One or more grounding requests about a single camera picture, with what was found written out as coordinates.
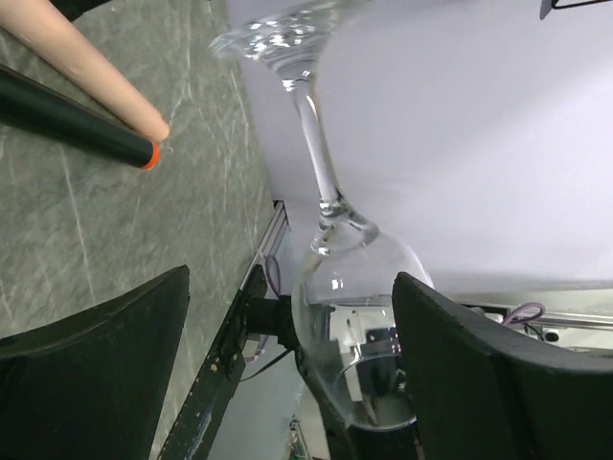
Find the clear wine glass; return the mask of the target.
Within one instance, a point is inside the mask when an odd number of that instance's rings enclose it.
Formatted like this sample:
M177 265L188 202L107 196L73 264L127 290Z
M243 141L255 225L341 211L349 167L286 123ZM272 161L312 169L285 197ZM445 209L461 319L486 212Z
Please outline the clear wine glass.
M334 31L361 1L307 1L218 36L218 58L249 58L280 79L297 111L319 194L319 221L291 294L307 368L348 426L386 431L416 420L392 305L400 272L430 276L411 247L345 197L329 154L315 82Z

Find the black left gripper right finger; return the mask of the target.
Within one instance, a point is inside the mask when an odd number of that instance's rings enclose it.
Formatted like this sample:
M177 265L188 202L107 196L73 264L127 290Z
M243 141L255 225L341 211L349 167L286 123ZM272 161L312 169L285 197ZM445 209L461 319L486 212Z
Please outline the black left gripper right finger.
M426 458L611 458L611 358L526 337L405 272L393 307Z

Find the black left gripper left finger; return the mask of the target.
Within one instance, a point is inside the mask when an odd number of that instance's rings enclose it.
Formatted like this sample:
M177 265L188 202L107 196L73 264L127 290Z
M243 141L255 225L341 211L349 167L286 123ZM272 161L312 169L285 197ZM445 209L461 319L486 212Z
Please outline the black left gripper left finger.
M148 458L189 284L189 269L175 267L95 307L2 338L2 458Z

